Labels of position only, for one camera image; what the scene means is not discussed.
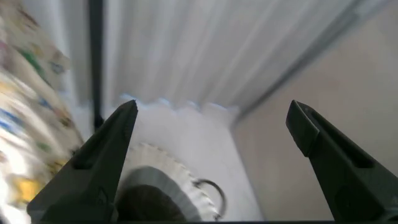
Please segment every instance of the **dark handle loop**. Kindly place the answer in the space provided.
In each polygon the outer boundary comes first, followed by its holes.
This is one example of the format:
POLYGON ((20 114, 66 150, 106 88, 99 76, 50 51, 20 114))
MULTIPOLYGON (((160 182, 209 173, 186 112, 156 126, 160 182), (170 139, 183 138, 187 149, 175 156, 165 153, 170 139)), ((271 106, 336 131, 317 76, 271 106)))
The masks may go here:
POLYGON ((225 211, 226 211, 226 197, 225 197, 224 191, 221 189, 221 187, 219 187, 213 181, 207 180, 207 179, 198 179, 198 180, 194 181, 193 184, 195 187, 198 187, 198 188, 203 184, 208 184, 208 185, 213 186, 218 191, 218 193, 221 196, 221 207, 218 210, 218 214, 216 214, 214 216, 214 219, 216 221, 218 221, 220 218, 222 218, 225 215, 225 211))

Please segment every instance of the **floor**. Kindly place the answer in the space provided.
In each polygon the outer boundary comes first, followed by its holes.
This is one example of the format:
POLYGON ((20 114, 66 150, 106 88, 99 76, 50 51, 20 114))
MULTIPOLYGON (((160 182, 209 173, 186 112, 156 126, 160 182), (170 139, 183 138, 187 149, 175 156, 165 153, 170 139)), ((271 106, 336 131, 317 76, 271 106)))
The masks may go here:
MULTIPOLYGON (((130 100, 124 96, 121 101, 130 100)), ((222 221, 262 220, 243 164, 229 131, 234 111, 218 105, 205 105, 201 111, 193 103, 173 110, 165 100, 151 105, 137 101, 139 113, 131 145, 150 143, 168 151, 188 167, 193 175, 216 182, 225 192, 228 207, 222 221)), ((83 138, 92 131, 89 110, 72 111, 83 138)), ((205 188, 216 206, 220 197, 215 190, 205 188)))

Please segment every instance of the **cloth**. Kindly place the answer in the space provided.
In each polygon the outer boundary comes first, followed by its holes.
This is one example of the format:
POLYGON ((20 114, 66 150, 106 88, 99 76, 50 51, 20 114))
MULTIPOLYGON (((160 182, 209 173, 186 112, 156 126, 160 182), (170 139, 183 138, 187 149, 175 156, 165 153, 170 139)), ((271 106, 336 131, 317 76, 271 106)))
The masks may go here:
POLYGON ((17 0, 0 0, 0 210, 30 223, 26 205, 82 144, 57 96, 68 59, 17 0))

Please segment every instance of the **white wall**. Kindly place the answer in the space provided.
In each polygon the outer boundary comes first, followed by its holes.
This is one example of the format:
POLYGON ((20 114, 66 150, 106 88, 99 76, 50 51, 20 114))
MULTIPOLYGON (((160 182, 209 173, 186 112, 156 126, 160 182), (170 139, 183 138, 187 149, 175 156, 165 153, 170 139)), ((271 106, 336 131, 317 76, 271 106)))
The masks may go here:
POLYGON ((266 220, 331 220, 308 159, 285 119, 291 100, 310 105, 398 174, 398 1, 291 79, 234 130, 266 220))

